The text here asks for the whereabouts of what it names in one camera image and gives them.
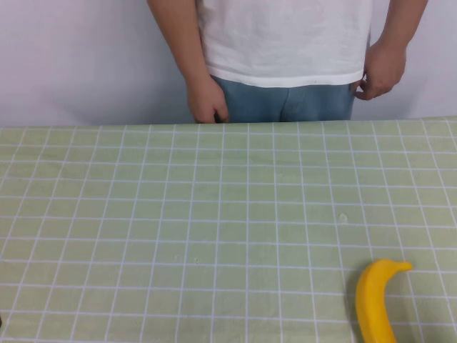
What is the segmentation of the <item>person's right hand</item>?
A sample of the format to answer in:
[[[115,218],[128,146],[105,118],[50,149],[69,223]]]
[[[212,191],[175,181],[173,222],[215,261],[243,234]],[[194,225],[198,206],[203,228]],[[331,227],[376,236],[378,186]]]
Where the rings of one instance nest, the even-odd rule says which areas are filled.
[[[219,124],[229,122],[229,111],[221,87],[211,76],[186,79],[187,99],[196,123]]]

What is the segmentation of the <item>person's left hand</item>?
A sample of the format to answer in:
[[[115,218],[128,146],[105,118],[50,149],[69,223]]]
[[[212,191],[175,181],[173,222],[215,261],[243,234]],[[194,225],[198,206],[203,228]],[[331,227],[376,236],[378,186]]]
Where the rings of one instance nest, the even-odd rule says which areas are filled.
[[[389,93],[406,68],[406,47],[379,39],[368,48],[363,77],[354,85],[355,97],[368,101]]]

